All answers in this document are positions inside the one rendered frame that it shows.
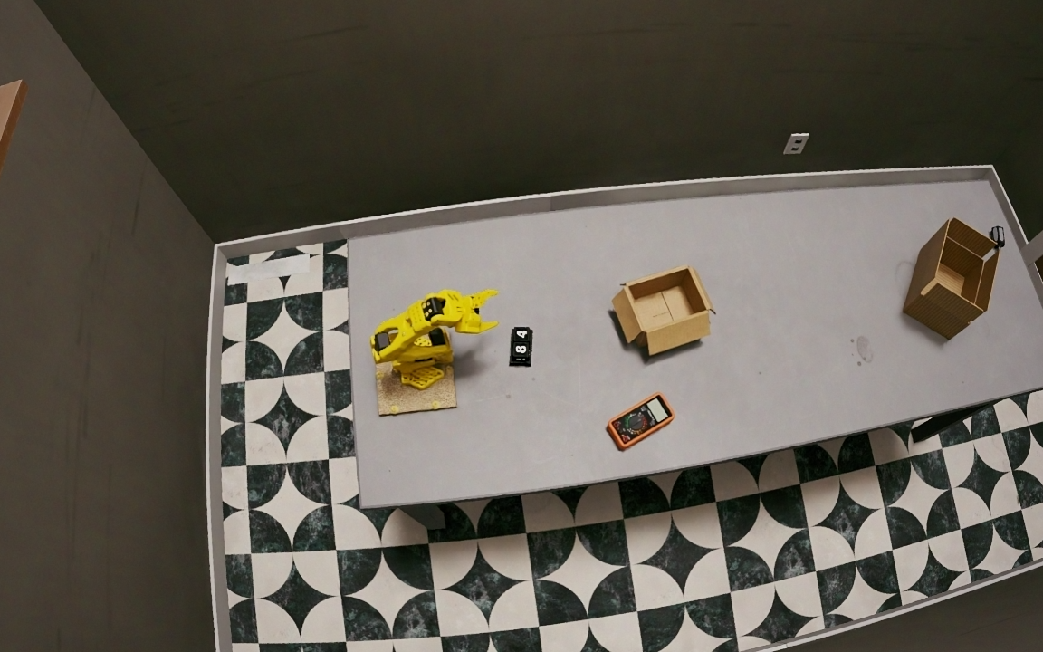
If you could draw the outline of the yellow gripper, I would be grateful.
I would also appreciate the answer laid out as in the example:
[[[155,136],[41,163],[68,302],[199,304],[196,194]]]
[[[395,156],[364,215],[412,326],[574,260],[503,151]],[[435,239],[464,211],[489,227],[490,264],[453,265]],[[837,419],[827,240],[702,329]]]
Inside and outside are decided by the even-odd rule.
[[[498,325],[498,321],[481,322],[482,318],[479,315],[479,308],[484,305],[485,300],[488,300],[490,296],[495,296],[495,294],[498,294],[495,290],[485,290],[485,292],[467,294],[467,296],[461,297],[461,300],[464,300],[463,315],[461,315],[460,321],[457,321],[455,325],[448,327],[448,329],[455,327],[455,331],[466,334],[479,334],[481,331],[493,329],[493,327]]]

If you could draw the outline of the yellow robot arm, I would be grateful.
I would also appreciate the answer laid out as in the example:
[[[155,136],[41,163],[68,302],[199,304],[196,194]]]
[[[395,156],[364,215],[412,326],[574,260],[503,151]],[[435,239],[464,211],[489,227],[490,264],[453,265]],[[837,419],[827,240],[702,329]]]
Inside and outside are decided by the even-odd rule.
[[[443,290],[427,294],[423,301],[414,301],[408,311],[383,321],[371,337],[374,363],[394,360],[395,369],[401,370],[403,385],[419,389],[431,387],[444,376],[442,370],[432,366],[453,360],[447,331],[440,325],[451,327],[460,321],[463,304],[460,292]],[[393,330],[398,331],[388,334]],[[430,340],[423,338],[427,334]]]

